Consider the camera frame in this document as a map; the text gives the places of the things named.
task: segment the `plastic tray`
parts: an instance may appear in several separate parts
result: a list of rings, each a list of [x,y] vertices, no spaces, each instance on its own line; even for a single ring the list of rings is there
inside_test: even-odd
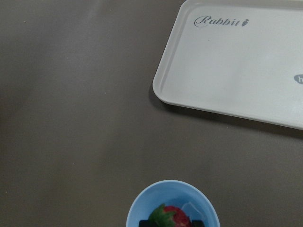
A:
[[[303,129],[303,2],[187,0],[153,81],[163,102]]]

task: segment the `red strawberry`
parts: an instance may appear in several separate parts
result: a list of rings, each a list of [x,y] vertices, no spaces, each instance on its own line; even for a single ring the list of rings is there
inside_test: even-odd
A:
[[[180,208],[164,204],[156,208],[148,220],[158,227],[191,227],[189,217]]]

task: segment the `tray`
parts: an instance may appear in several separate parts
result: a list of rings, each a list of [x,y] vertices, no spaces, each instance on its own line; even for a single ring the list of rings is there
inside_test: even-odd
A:
[[[303,130],[303,2],[187,0],[153,81],[163,102]]]

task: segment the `bowl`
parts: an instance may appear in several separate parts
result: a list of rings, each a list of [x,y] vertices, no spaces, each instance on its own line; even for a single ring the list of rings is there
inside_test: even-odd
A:
[[[153,183],[134,200],[127,216],[126,227],[138,227],[152,211],[165,203],[181,208],[190,220],[202,220],[205,227],[220,227],[214,207],[206,196],[194,186],[176,180]]]

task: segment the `blue bowl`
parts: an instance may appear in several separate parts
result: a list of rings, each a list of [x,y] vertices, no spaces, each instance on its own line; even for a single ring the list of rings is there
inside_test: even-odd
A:
[[[165,180],[145,188],[134,200],[127,216],[126,227],[138,227],[152,211],[165,203],[181,208],[190,220],[202,220],[205,227],[220,227],[210,201],[197,188],[182,181]]]

